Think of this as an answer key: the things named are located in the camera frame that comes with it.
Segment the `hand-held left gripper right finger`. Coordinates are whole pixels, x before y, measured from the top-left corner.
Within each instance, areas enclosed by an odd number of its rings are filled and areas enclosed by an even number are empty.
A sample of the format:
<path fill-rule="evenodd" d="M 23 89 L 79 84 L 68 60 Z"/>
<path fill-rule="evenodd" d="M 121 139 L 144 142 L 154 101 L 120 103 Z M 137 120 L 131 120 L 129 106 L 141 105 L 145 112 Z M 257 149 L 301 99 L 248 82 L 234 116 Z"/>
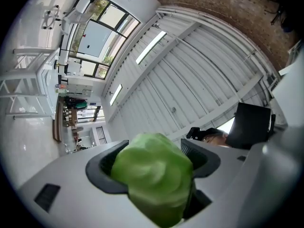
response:
<path fill-rule="evenodd" d="M 194 168 L 184 224 L 237 225 L 240 207 L 229 198 L 229 187 L 249 151 L 190 139 L 181 139 L 180 143 Z"/>

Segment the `white ceiling light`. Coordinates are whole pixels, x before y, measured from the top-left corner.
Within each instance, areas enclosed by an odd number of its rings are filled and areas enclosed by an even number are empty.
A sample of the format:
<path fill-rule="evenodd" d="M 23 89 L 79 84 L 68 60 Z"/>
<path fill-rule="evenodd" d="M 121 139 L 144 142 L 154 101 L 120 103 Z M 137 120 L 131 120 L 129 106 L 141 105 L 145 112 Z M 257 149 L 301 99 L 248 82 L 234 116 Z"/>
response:
<path fill-rule="evenodd" d="M 118 97 L 119 93 L 121 92 L 122 88 L 123 88 L 122 84 L 119 84 L 116 91 L 114 92 L 111 100 L 110 100 L 110 106 L 112 106 L 114 104 L 114 102 L 117 99 L 117 97 Z"/>
<path fill-rule="evenodd" d="M 217 129 L 221 130 L 227 134 L 230 133 L 230 130 L 232 128 L 232 125 L 234 123 L 235 118 L 231 118 L 230 120 L 228 120 L 227 122 L 225 122 L 224 124 L 222 124 L 221 126 L 219 126 Z"/>
<path fill-rule="evenodd" d="M 155 45 L 161 41 L 162 38 L 167 33 L 165 31 L 161 31 L 148 45 L 147 47 L 140 53 L 140 55 L 136 59 L 136 63 L 139 65 L 143 59 L 148 55 L 148 53 L 155 47 Z"/>

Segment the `grey lockers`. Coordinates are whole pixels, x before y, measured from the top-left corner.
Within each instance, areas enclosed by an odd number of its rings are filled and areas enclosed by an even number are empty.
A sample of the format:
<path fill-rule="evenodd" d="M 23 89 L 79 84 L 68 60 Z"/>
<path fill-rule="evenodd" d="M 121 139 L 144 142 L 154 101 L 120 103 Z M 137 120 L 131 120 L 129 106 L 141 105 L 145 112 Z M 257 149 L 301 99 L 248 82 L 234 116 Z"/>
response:
<path fill-rule="evenodd" d="M 67 89 L 70 94 L 90 97 L 93 90 L 93 82 L 86 79 L 69 78 Z"/>

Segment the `white perforated metal frame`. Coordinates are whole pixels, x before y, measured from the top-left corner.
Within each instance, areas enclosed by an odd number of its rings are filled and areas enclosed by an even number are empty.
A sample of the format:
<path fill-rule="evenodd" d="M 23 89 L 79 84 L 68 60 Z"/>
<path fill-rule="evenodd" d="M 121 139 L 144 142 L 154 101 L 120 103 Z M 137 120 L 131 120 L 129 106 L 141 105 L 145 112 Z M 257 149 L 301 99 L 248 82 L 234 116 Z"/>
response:
<path fill-rule="evenodd" d="M 287 74 L 290 69 L 291 69 L 291 65 L 296 61 L 296 59 L 298 58 L 298 55 L 300 53 L 300 49 L 303 46 L 304 42 L 302 39 L 300 39 L 295 45 L 293 45 L 289 50 L 288 50 L 288 59 L 287 59 L 287 63 L 286 66 L 281 69 L 279 71 L 279 75 L 280 76 L 284 76 L 285 74 Z"/>

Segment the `green hanging garment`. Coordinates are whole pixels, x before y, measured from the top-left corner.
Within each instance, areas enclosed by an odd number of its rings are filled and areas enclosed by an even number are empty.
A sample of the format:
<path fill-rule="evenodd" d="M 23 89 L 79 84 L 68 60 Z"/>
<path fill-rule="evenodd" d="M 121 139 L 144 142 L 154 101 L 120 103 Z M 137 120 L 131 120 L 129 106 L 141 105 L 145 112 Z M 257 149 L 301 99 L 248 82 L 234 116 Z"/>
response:
<path fill-rule="evenodd" d="M 77 110 L 84 110 L 88 106 L 88 103 L 85 100 L 79 100 L 75 103 L 75 109 Z"/>

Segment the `black framed window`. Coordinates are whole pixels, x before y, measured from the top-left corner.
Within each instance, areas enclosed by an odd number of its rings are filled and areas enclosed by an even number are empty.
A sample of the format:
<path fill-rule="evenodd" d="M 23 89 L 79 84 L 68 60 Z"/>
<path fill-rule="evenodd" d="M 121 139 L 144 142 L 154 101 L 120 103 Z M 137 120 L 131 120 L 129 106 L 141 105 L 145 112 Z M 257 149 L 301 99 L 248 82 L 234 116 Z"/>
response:
<path fill-rule="evenodd" d="M 99 57 L 78 53 L 81 37 L 88 23 L 74 24 L 69 35 L 67 49 L 69 62 L 81 64 L 80 75 L 105 80 L 121 47 L 140 22 L 127 11 L 109 0 L 95 0 L 83 9 L 91 12 L 93 20 L 112 30 Z"/>

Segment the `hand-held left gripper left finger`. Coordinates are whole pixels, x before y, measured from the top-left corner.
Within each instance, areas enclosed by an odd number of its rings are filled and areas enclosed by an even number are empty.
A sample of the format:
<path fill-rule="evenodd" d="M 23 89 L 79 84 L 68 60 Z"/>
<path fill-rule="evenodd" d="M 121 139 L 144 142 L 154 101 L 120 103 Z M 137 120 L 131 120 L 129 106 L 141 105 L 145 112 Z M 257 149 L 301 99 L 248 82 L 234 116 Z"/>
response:
<path fill-rule="evenodd" d="M 20 197 L 45 228 L 152 228 L 129 200 L 127 188 L 110 179 L 116 141 L 60 157 L 20 188 Z"/>

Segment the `black railing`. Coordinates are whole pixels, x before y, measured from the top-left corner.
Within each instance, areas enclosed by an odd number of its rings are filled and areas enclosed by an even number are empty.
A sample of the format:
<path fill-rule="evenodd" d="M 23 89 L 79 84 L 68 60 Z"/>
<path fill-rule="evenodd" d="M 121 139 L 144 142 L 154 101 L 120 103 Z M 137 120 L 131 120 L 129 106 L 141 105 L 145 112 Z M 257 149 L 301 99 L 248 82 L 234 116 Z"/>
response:
<path fill-rule="evenodd" d="M 97 132 L 97 137 L 98 137 L 98 140 L 99 140 L 100 144 L 107 144 L 107 140 L 106 140 L 106 137 L 105 137 L 103 127 L 102 126 L 97 127 L 96 132 Z"/>

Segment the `green lettuce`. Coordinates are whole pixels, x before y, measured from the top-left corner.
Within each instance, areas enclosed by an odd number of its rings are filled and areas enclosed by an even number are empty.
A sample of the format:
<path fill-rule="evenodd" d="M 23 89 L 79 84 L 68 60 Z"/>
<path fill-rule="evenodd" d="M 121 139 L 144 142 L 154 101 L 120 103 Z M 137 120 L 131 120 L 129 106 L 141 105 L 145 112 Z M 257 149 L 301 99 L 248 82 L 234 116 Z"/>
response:
<path fill-rule="evenodd" d="M 161 133 L 137 135 L 111 169 L 111 178 L 127 186 L 130 201 L 161 228 L 182 220 L 192 176 L 190 159 Z"/>

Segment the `white whiteboard on stand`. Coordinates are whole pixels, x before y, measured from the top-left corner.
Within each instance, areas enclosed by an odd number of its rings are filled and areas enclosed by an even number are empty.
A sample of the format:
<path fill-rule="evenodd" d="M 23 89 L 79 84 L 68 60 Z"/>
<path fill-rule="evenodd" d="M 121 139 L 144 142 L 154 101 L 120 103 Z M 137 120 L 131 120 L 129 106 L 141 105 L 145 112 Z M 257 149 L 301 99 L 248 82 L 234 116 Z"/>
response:
<path fill-rule="evenodd" d="M 81 37 L 77 52 L 87 54 L 94 57 L 99 57 L 108 37 L 112 30 L 93 20 L 89 20 L 84 33 L 86 37 Z"/>

